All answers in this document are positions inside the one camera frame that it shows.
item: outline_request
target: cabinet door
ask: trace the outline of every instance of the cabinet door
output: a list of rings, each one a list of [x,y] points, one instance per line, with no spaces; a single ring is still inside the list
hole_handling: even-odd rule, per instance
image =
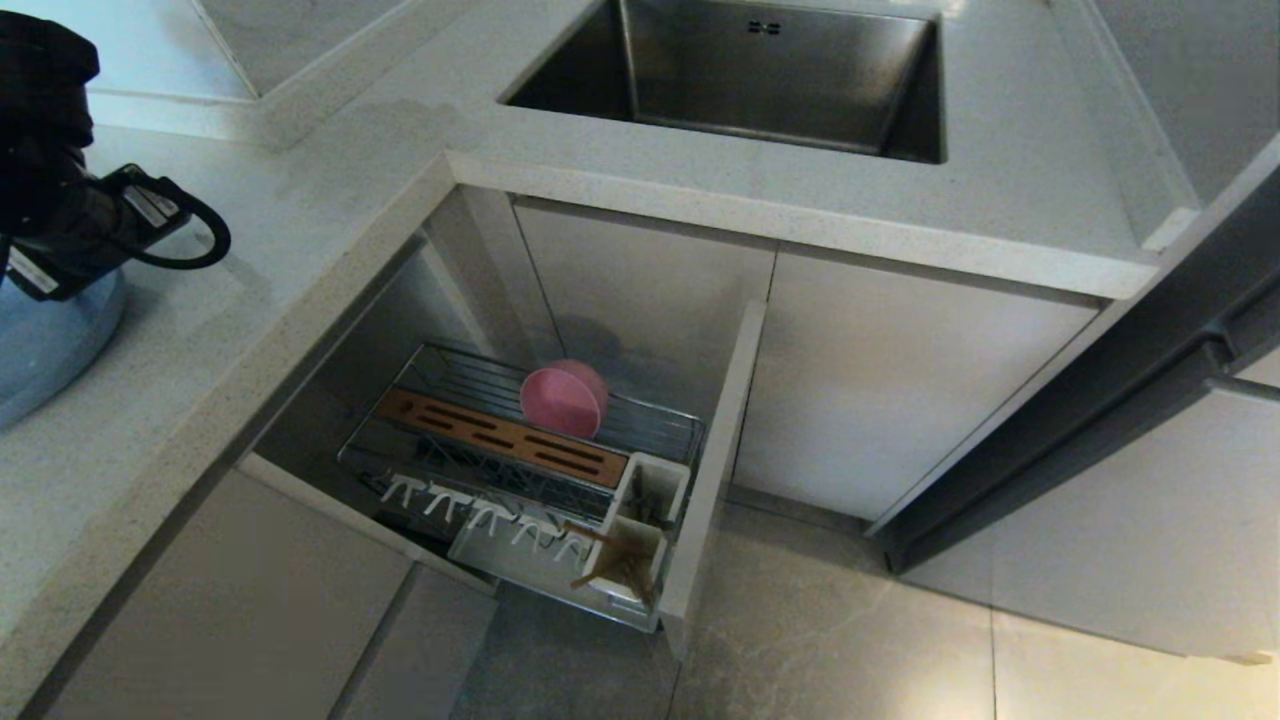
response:
[[[408,568],[232,471],[47,717],[328,717]]]
[[[448,720],[498,601],[416,566],[332,720]]]
[[[785,250],[733,482],[879,518],[1096,314],[1064,293]]]
[[[984,530],[992,603],[1178,655],[1275,648],[1280,392],[1240,386]]]
[[[1272,350],[1258,361],[1236,373],[1242,380],[1280,387],[1280,348]]]
[[[566,355],[612,392],[710,418],[777,243],[532,199],[516,215]]]
[[[658,601],[663,632],[677,660],[684,660],[689,653],[689,642],[698,623],[703,585],[707,582],[707,562],[712,557],[712,543],[716,541],[724,496],[728,493],[733,462],[742,439],[742,419],[760,350],[765,307],[764,302],[750,302],[742,313],[737,340],[716,402],[716,414],[707,428],[703,459],[689,493],[685,520],[676,538],[666,585]]]

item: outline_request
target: countertop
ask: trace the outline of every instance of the countertop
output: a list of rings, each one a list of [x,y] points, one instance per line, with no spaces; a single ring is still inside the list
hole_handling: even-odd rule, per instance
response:
[[[937,5],[941,167],[497,104],[590,4],[479,3],[287,151],[97,128],[91,169],[136,161],[175,178],[236,242],[207,270],[131,264],[125,316],[99,361],[0,436],[0,716],[20,710],[201,473],[458,183],[1102,297],[1156,273],[1043,3]]]

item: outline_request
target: stainless steel sink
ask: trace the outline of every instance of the stainless steel sink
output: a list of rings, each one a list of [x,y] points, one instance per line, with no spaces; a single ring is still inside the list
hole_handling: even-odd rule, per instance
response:
[[[607,0],[507,101],[943,161],[932,22],[716,0]]]

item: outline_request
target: tile floor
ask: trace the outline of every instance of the tile floor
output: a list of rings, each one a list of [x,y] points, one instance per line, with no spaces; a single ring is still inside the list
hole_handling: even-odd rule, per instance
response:
[[[804,520],[726,509],[678,671],[660,635],[504,588],[453,719],[1277,717],[1276,665],[1172,657],[906,587],[849,528]]]

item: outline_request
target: dish rack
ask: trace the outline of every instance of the dish rack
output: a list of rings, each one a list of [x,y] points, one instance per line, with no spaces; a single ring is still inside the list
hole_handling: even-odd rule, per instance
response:
[[[520,387],[527,374],[480,355],[424,343],[343,443],[338,461],[384,500],[385,506],[403,509],[404,516],[416,523],[424,521],[424,516],[440,523],[440,512],[434,512],[433,503],[444,506],[443,525],[433,528],[433,534],[451,543],[451,560],[652,630],[657,623],[652,609],[593,588],[570,588],[584,570],[591,543],[575,543],[577,536],[564,532],[564,521],[599,529],[616,505],[616,488],[402,421],[394,413],[387,413],[384,405],[408,392],[525,424]],[[586,445],[626,456],[652,455],[696,473],[704,434],[698,418],[611,395],[604,425]],[[453,512],[452,498],[463,498],[458,502],[462,512]],[[676,500],[677,510],[682,510],[686,498]],[[481,516],[486,514],[479,509],[488,510],[488,516]],[[424,514],[425,510],[433,512]],[[509,532],[495,536],[498,519],[511,520],[511,527],[527,521],[544,532],[530,530],[532,541],[527,543],[522,541],[524,524],[513,537]]]

